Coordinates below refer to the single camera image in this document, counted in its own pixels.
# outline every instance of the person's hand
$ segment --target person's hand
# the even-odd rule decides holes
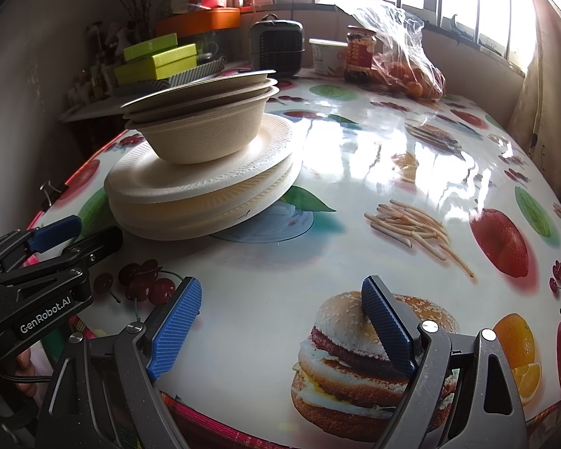
[[[35,375],[35,367],[31,362],[31,350],[26,349],[19,356],[16,357],[17,369],[15,371],[16,376],[33,376]],[[16,383],[16,388],[18,388],[22,393],[28,397],[35,395],[37,391],[37,385],[35,383]]]

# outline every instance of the blue gripper pad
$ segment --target blue gripper pad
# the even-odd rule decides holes
[[[69,216],[40,228],[27,244],[32,253],[44,253],[68,239],[79,236],[81,228],[81,219],[78,216]]]
[[[391,364],[411,378],[417,369],[413,341],[370,277],[361,286],[361,301]]]
[[[194,278],[178,298],[152,342],[152,360],[147,372],[153,381],[172,368],[187,333],[202,305],[202,286]]]

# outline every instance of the green box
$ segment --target green box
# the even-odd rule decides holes
[[[142,80],[166,79],[166,77],[196,67],[196,53],[196,45],[190,43],[131,64],[121,65],[114,69],[114,75],[121,86]]]
[[[171,33],[168,35],[162,35],[162,37],[156,37],[155,39],[146,40],[145,42],[139,42],[138,44],[127,47],[123,50],[123,55],[125,58],[125,62],[130,62],[141,57],[147,57],[149,55],[157,54],[176,46],[177,34]]]

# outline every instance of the bottle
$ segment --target bottle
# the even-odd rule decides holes
[[[91,71],[91,89],[96,100],[104,99],[104,85],[102,81],[102,74],[99,70],[99,65],[95,64],[90,67]]]
[[[344,79],[356,84],[368,84],[376,45],[376,32],[353,25],[348,26],[348,30]]]

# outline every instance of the printed green leaf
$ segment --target printed green leaf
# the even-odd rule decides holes
[[[534,231],[540,236],[550,238],[553,232],[545,208],[521,187],[515,188],[515,199],[518,202],[519,209]]]
[[[504,130],[504,128],[503,128],[500,124],[498,124],[498,123],[497,123],[497,120],[494,119],[491,115],[486,114],[486,115],[485,115],[485,118],[486,118],[486,121],[488,121],[489,123],[492,123],[492,124],[494,124],[496,127],[501,128],[501,130]]]
[[[81,218],[83,225],[81,238],[87,238],[101,229],[116,224],[108,205],[108,196],[106,196],[103,188],[87,200],[77,216]]]
[[[293,204],[300,211],[312,211],[321,213],[334,213],[335,210],[329,208],[311,192],[298,186],[291,188],[280,198],[280,201]]]
[[[358,97],[351,89],[335,86],[334,84],[319,84],[310,88],[310,92],[318,96],[338,99],[339,101],[351,101]]]
[[[350,123],[350,124],[354,124],[357,125],[356,122],[351,121],[348,118],[345,118],[344,116],[340,116],[340,115],[327,115],[328,118],[332,119],[333,121],[336,121],[337,123]]]

